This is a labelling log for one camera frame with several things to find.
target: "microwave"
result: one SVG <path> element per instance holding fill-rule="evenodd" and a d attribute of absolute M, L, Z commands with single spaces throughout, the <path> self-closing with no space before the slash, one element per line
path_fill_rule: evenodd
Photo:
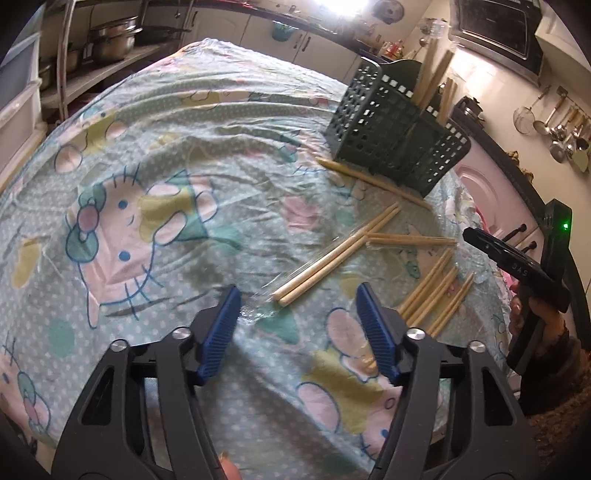
<path fill-rule="evenodd" d="M 450 13 L 451 40 L 539 84 L 539 0 L 450 0 Z"/>

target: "kitchen cabinet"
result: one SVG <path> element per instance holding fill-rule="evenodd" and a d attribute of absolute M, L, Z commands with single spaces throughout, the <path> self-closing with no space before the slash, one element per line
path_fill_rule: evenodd
<path fill-rule="evenodd" d="M 277 41 L 272 37 L 275 25 L 273 20 L 252 15 L 246 25 L 240 46 L 276 59 L 293 62 L 307 32 L 296 30 L 286 41 Z"/>
<path fill-rule="evenodd" d="M 351 80 L 355 76 L 355 72 L 357 72 L 357 69 L 359 68 L 360 64 L 361 64 L 361 56 L 357 55 L 357 58 L 355 58 L 355 60 L 353 61 L 353 64 L 351 65 L 351 68 L 345 74 L 345 77 L 343 78 L 343 80 L 341 80 L 345 85 L 348 85 L 351 82 Z"/>
<path fill-rule="evenodd" d="M 295 55 L 294 63 L 342 82 L 357 56 L 337 43 L 308 33 Z"/>
<path fill-rule="evenodd" d="M 215 8 L 193 8 L 188 27 L 191 29 L 191 33 L 185 34 L 183 45 L 204 38 L 217 38 L 234 43 L 234 45 L 240 45 L 248 18 L 249 15 L 241 12 Z"/>
<path fill-rule="evenodd" d="M 567 87 L 577 92 L 586 103 L 591 103 L 591 66 L 566 25 L 547 4 L 543 3 L 543 17 L 535 32 L 544 57 L 552 72 Z"/>
<path fill-rule="evenodd" d="M 531 235 L 538 223 L 513 184 L 488 153 L 474 140 L 466 156 L 454 170 L 480 210 L 491 235 L 503 238 L 522 223 L 527 230 L 515 235 L 509 243 L 516 245 Z"/>

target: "pot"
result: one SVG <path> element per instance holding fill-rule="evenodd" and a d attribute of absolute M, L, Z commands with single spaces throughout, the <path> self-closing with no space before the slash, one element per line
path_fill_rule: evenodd
<path fill-rule="evenodd" d="M 90 41 L 125 35 L 136 29 L 138 17 L 120 18 L 90 29 Z"/>
<path fill-rule="evenodd" d="M 99 65 L 107 65 L 124 60 L 135 44 L 135 34 L 142 29 L 136 28 L 130 33 L 111 38 L 101 38 L 92 46 L 92 59 Z"/>
<path fill-rule="evenodd" d="M 73 73 L 82 64 L 82 49 L 70 50 L 66 57 L 66 73 Z"/>
<path fill-rule="evenodd" d="M 47 62 L 39 65 L 40 90 L 48 89 L 56 78 L 55 63 Z"/>

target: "blue gripper pad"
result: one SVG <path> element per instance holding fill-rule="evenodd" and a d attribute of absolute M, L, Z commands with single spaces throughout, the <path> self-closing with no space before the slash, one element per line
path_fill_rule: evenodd
<path fill-rule="evenodd" d="M 225 288 L 217 306 L 201 310 L 191 324 L 191 331 L 200 345 L 197 376 L 201 385 L 214 377 L 220 368 L 236 328 L 241 304 L 240 290 L 231 285 Z"/>
<path fill-rule="evenodd" d="M 394 325 L 397 319 L 390 319 L 387 314 L 396 314 L 404 324 L 404 330 L 406 323 L 395 310 L 382 308 L 368 283 L 362 283 L 357 288 L 356 304 L 357 314 L 378 363 L 378 370 L 392 385 L 396 385 L 400 376 L 397 367 L 399 352 L 393 334 L 396 335 L 395 328 L 401 326 Z"/>

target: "white cabinet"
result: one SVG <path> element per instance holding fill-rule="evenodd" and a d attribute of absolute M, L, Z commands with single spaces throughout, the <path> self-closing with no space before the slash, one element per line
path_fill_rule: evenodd
<path fill-rule="evenodd" d="M 289 62 L 293 62 L 307 32 L 296 30 L 286 41 L 272 37 L 276 23 L 266 18 L 250 17 L 240 46 Z"/>
<path fill-rule="evenodd" d="M 295 57 L 296 65 L 342 82 L 357 59 L 357 54 L 326 38 L 308 33 Z"/>
<path fill-rule="evenodd" d="M 183 45 L 204 38 L 217 38 L 234 45 L 240 45 L 242 34 L 248 23 L 249 15 L 241 12 L 230 12 L 214 8 L 194 8 L 190 13 L 187 33 L 183 38 Z"/>
<path fill-rule="evenodd" d="M 357 69 L 359 68 L 360 64 L 361 64 L 361 56 L 357 55 L 357 58 L 354 59 L 353 64 L 351 65 L 351 68 L 349 69 L 349 71 L 347 72 L 345 77 L 341 80 L 345 85 L 348 85 L 351 82 L 351 80 L 355 76 L 355 72 L 357 72 Z"/>
<path fill-rule="evenodd" d="M 591 66 L 569 29 L 548 5 L 543 3 L 543 17 L 535 31 L 544 57 L 552 72 L 583 101 L 591 103 Z"/>

